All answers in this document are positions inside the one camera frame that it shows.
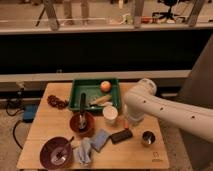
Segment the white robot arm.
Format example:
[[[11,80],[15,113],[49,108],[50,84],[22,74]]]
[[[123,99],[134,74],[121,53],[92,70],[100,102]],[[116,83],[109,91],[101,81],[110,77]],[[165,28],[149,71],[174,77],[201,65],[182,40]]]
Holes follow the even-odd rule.
[[[147,78],[127,90],[124,94],[127,118],[137,123],[144,114],[149,114],[213,143],[213,109],[159,98],[156,92],[156,84]]]

